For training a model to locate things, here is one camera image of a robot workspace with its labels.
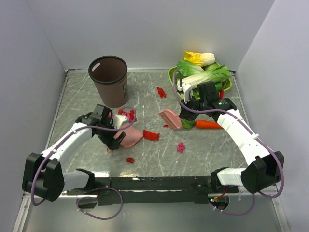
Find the pink plastic dustpan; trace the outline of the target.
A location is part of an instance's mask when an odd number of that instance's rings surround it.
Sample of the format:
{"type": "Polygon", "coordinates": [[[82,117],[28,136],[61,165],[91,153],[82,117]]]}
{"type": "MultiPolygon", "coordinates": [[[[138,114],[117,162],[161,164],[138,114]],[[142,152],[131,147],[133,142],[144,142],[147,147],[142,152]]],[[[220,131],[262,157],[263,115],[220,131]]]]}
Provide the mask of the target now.
{"type": "Polygon", "coordinates": [[[126,135],[120,143],[120,147],[132,148],[140,139],[143,138],[143,134],[133,126],[120,130],[114,135],[114,139],[117,139],[121,133],[124,132],[126,135]]]}

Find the large red paper scrap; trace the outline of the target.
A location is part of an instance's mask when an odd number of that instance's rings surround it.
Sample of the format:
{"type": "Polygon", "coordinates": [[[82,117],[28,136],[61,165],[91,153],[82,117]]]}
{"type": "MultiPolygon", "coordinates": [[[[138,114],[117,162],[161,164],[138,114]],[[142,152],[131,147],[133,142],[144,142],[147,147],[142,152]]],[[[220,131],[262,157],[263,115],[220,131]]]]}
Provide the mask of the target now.
{"type": "Polygon", "coordinates": [[[159,141],[160,134],[143,130],[143,137],[149,141],[159,141]]]}

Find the pink plastic brush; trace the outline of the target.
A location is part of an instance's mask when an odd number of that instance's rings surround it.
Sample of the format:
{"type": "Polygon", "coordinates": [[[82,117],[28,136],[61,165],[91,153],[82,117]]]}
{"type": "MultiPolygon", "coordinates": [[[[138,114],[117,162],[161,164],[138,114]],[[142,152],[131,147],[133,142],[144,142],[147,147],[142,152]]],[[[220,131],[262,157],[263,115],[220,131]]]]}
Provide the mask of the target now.
{"type": "Polygon", "coordinates": [[[159,112],[158,115],[165,121],[171,130],[178,130],[182,127],[179,115],[176,115],[172,110],[163,110],[159,112]]]}

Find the red paper scrap strip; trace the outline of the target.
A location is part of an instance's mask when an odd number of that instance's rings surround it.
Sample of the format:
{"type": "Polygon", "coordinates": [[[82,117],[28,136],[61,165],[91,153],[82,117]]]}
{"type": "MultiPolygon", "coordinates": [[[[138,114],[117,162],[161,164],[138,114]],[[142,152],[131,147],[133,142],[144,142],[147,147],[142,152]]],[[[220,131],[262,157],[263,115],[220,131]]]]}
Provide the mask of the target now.
{"type": "Polygon", "coordinates": [[[131,123],[131,122],[133,122],[133,121],[134,121],[134,122],[137,121],[136,115],[135,115],[135,111],[134,111],[134,110],[130,110],[130,112],[126,112],[126,111],[124,111],[124,110],[119,109],[119,110],[118,110],[118,114],[126,116],[127,119],[128,119],[128,121],[129,121],[129,123],[131,123]]]}

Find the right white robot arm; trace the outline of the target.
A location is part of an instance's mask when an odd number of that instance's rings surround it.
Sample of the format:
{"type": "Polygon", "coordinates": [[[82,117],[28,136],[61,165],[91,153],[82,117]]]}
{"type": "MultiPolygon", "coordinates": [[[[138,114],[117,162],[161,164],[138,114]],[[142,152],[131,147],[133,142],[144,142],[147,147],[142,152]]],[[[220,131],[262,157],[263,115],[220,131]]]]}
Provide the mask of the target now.
{"type": "Polygon", "coordinates": [[[274,152],[261,141],[259,135],[244,121],[236,105],[229,98],[220,98],[214,82],[198,85],[199,99],[192,94],[191,85],[185,82],[179,81],[174,90],[183,96],[179,100],[182,119],[195,119],[200,114],[207,114],[228,133],[245,158],[246,168],[224,167],[215,171],[215,178],[211,180],[215,192],[222,192],[227,186],[243,186],[255,194],[279,183],[279,191],[273,198],[282,193],[283,154],[274,152]]]}

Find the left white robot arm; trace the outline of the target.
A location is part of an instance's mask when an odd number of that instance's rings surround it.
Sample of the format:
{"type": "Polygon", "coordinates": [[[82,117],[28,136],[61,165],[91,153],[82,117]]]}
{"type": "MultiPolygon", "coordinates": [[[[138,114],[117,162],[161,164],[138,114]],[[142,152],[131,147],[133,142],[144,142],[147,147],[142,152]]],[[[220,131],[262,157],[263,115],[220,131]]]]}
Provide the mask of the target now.
{"type": "Polygon", "coordinates": [[[128,118],[114,114],[103,105],[79,116],[70,130],[54,145],[36,154],[28,155],[25,163],[22,190],[48,201],[55,201],[62,192],[79,189],[84,194],[95,190],[95,175],[85,169],[63,172],[62,165],[85,142],[95,135],[108,147],[116,150],[126,136],[124,131],[115,137],[128,118]]]}

